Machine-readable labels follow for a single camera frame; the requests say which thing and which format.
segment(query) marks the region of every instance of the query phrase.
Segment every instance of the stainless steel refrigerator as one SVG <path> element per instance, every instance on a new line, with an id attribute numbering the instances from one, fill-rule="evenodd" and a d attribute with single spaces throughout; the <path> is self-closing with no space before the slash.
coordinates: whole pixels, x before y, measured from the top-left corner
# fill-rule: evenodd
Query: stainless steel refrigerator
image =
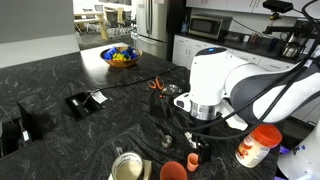
<path id="1" fill-rule="evenodd" d="M 171 61 L 174 35 L 191 12 L 185 6 L 186 0 L 138 0 L 136 48 Z"/>

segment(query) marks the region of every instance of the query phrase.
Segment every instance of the black countertop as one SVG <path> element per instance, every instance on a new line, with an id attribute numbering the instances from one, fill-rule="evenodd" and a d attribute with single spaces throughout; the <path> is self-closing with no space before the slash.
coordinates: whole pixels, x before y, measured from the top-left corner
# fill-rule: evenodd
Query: black countertop
<path id="1" fill-rule="evenodd" d="M 301 53 L 298 58 L 294 58 L 294 59 L 281 57 L 280 56 L 281 49 L 284 46 L 285 42 L 279 39 L 277 40 L 277 43 L 275 43 L 274 46 L 270 46 L 272 43 L 272 39 L 269 39 L 269 38 L 261 38 L 259 43 L 257 43 L 256 45 L 252 45 L 248 42 L 245 43 L 242 40 L 231 40 L 231 39 L 214 40 L 214 39 L 204 38 L 204 37 L 200 37 L 192 34 L 176 34 L 176 35 L 192 38 L 195 40 L 208 42 L 212 44 L 217 44 L 217 45 L 225 46 L 235 50 L 244 51 L 244 52 L 260 55 L 263 57 L 267 57 L 267 58 L 271 58 L 271 59 L 275 59 L 283 62 L 293 63 L 293 64 L 298 63 L 299 59 L 305 56 L 304 54 Z"/>
<path id="2" fill-rule="evenodd" d="M 161 74 L 165 83 L 188 91 L 190 71 L 147 53 L 136 66 L 126 69 L 109 67 L 99 54 L 88 54 L 74 53 L 0 69 L 1 122 L 10 121 L 3 109 L 13 119 L 20 116 L 19 102 L 43 135 L 43 140 L 0 159 L 1 179 L 108 179 L 113 161 L 119 152 L 126 151 L 152 161 L 152 180 L 159 179 L 160 169 L 168 161 L 186 167 L 187 155 L 193 150 L 172 119 L 187 125 L 188 114 L 176 109 L 171 120 L 149 114 L 151 91 L 145 80 Z M 103 90 L 108 98 L 102 103 L 103 109 L 80 121 L 65 102 L 79 92 L 125 84 L 130 85 Z M 171 148 L 161 146 L 152 122 L 160 123 L 165 134 L 173 136 Z M 219 136 L 235 132 L 223 124 L 212 127 L 212 134 Z M 188 173 L 189 179 L 274 179 L 278 148 L 250 169 L 235 158 L 241 141 L 212 141 L 211 162 Z"/>

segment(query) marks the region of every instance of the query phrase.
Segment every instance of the orange scissors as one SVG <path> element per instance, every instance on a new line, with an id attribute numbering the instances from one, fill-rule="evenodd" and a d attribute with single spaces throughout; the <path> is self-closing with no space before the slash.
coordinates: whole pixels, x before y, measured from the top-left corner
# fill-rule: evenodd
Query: orange scissors
<path id="1" fill-rule="evenodd" d="M 160 92 L 159 97 L 163 98 L 162 90 L 164 88 L 164 81 L 162 80 L 162 78 L 160 76 L 156 76 L 155 81 L 153 81 L 153 80 L 148 81 L 148 86 L 149 86 L 149 88 L 154 89 L 154 90 L 158 89 Z"/>

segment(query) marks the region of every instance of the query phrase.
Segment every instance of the red cup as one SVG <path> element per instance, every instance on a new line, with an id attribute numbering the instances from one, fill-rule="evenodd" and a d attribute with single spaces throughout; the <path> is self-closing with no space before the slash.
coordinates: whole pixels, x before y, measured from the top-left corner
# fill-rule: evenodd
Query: red cup
<path id="1" fill-rule="evenodd" d="M 187 167 L 188 167 L 189 171 L 193 172 L 193 171 L 195 171 L 197 169 L 197 167 L 199 166 L 198 160 L 199 160 L 198 154 L 190 153 L 188 155 Z"/>
<path id="2" fill-rule="evenodd" d="M 165 163 L 160 171 L 161 180 L 187 180 L 187 172 L 184 167 L 175 161 Z"/>

